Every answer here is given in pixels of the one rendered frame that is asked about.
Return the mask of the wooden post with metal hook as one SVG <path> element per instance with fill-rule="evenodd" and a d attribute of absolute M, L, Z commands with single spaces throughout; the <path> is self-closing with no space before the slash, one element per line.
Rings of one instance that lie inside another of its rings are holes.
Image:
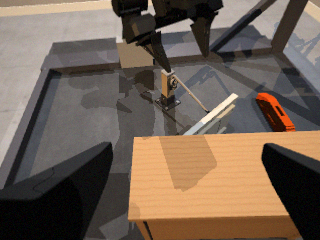
<path fill-rule="evenodd" d="M 181 102 L 175 97 L 174 90 L 177 88 L 179 82 L 183 88 L 196 100 L 196 102 L 209 114 L 210 111 L 198 100 L 198 98 L 184 85 L 184 83 L 174 75 L 175 71 L 171 69 L 167 73 L 164 69 L 161 70 L 162 75 L 162 94 L 161 97 L 155 101 L 165 110 L 168 111 Z M 176 81 L 175 81 L 176 80 Z"/>

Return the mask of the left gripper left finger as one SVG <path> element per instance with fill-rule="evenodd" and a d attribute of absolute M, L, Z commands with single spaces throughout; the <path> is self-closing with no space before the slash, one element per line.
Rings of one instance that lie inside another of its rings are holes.
<path fill-rule="evenodd" d="M 113 161 L 102 142 L 0 190 L 0 240 L 83 240 Z"/>

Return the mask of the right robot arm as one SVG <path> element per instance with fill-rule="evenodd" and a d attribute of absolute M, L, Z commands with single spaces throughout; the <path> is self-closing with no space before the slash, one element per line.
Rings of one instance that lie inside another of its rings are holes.
<path fill-rule="evenodd" d="M 160 0 L 163 13 L 167 14 L 172 11 L 172 8 L 179 8 L 180 10 L 187 10 L 193 8 L 198 4 L 206 4 L 209 0 Z M 148 10 L 148 0 L 111 0 L 111 5 L 114 13 L 121 17 L 122 21 L 122 38 L 124 26 L 128 21 L 135 16 L 141 15 L 142 11 Z M 120 10 L 120 12 L 119 12 Z"/>

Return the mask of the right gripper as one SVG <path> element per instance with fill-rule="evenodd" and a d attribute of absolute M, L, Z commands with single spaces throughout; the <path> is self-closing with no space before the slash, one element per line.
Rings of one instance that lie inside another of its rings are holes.
<path fill-rule="evenodd" d="M 131 18 L 124 26 L 123 35 L 127 44 L 137 41 L 136 46 L 143 47 L 167 73 L 170 73 L 171 67 L 161 42 L 161 31 L 156 32 L 156 29 L 190 18 L 194 22 L 190 27 L 199 49 L 204 57 L 209 56 L 211 24 L 218 15 L 218 10 L 224 7 L 222 0 L 209 0 L 206 4 L 201 3 L 187 10 L 172 8 L 167 14 L 163 13 L 160 0 L 151 1 L 156 13 L 154 16 L 150 13 L 140 15 Z"/>

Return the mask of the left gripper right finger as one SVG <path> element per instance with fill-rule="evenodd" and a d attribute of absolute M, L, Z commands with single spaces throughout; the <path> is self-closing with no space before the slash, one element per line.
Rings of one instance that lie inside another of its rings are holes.
<path fill-rule="evenodd" d="M 261 161 L 303 240 L 320 240 L 320 161 L 274 143 Z"/>

